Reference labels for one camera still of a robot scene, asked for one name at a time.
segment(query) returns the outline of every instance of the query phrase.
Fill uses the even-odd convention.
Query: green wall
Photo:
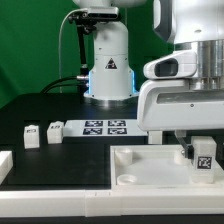
[[[0,107],[19,94],[40,92],[58,79],[59,29],[65,15],[75,8],[72,0],[0,0]],[[139,88],[144,64],[170,49],[152,31],[152,0],[122,14],[127,16],[130,67]],[[92,38],[87,37],[86,43],[91,68]],[[63,32],[62,65],[63,77],[79,73],[77,34],[75,25],[68,23]]]

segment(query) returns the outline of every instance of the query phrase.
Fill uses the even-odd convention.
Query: black table
[[[0,191],[110,189],[110,145],[143,145],[146,144],[145,137],[68,138],[63,144],[47,144],[47,128],[53,121],[109,119],[136,119],[136,105],[107,110],[83,104],[78,94],[17,97],[0,110],[0,150],[12,150],[14,156],[14,168],[0,186]],[[24,149],[24,127],[30,124],[40,127],[39,150]],[[223,221],[223,215],[0,219],[0,223],[206,224]]]

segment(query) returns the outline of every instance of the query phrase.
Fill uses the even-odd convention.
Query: metal mount
[[[187,131],[175,131],[175,137],[184,148],[184,157],[187,159],[194,159],[194,147],[191,144],[187,144],[184,139],[187,137]]]
[[[69,23],[75,21],[77,26],[82,26],[84,34],[91,34],[96,30],[96,24],[99,22],[119,22],[121,15],[117,8],[89,8],[86,11],[74,12],[68,17]]]

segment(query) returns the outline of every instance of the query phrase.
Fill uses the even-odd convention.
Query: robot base
[[[89,95],[84,95],[84,102],[100,107],[111,108],[111,107],[122,107],[129,104],[134,104],[138,102],[138,94],[133,95],[130,98],[123,100],[100,100],[90,97]]]

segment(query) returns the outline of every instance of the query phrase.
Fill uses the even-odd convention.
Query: white cube
[[[191,143],[194,147],[194,159],[189,167],[191,180],[194,183],[212,184],[215,172],[216,142],[212,137],[194,136]]]
[[[63,127],[64,123],[57,121],[51,123],[47,130],[48,144],[60,144],[63,140]]]
[[[149,131],[148,132],[148,144],[162,145],[163,144],[163,132],[162,131]]]
[[[6,178],[7,174],[13,167],[12,152],[0,152],[0,184]]]
[[[23,137],[25,149],[40,147],[39,126],[30,125],[25,127]]]

